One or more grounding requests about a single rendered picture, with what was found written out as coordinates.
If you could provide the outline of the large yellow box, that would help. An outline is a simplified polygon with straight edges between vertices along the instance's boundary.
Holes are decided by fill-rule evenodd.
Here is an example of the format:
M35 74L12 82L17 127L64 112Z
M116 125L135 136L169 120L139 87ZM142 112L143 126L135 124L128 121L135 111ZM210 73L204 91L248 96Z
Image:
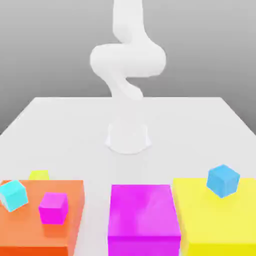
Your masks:
M219 198L205 178L174 178L181 256L256 256L256 179Z

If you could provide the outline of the small magenta cube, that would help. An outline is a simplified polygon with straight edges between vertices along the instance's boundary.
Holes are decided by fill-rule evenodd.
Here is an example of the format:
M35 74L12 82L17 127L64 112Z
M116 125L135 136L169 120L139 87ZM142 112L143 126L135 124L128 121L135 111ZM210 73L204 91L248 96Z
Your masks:
M63 225L69 212L68 195L46 192L38 207L42 224Z

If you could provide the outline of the small cyan cube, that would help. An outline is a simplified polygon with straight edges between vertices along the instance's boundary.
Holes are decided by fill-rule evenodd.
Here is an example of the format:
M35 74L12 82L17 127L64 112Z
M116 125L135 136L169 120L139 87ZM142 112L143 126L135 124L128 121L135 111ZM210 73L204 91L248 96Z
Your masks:
M11 180L0 185L0 201L9 213L13 212L29 202L27 190L19 180Z

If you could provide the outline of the large magenta box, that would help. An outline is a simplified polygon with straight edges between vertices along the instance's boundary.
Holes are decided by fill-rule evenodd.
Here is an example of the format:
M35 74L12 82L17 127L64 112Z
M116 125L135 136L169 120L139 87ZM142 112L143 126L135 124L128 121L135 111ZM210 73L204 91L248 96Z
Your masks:
M108 256L179 256L181 231L168 184L113 184Z

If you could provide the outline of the small blue cube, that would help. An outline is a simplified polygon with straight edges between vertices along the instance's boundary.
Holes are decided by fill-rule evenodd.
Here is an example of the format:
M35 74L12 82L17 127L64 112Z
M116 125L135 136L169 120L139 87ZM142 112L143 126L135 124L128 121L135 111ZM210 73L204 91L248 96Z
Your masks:
M239 185L240 174L225 164L208 171L206 186L219 198L234 194Z

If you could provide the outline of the small yellow-green cube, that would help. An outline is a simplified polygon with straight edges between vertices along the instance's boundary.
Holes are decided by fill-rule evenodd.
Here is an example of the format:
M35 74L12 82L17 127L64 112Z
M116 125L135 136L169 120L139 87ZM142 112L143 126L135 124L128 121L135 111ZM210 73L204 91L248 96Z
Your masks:
M47 170L32 170L28 177L29 180L49 180L49 173Z

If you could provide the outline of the large orange box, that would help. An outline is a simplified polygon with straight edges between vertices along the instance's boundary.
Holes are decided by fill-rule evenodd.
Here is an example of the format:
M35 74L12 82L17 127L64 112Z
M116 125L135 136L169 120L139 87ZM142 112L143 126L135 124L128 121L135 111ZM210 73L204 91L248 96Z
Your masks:
M8 212L0 204L0 256L74 256L85 204L82 180L22 180L28 204ZM39 205L46 192L66 193L62 225L42 224Z

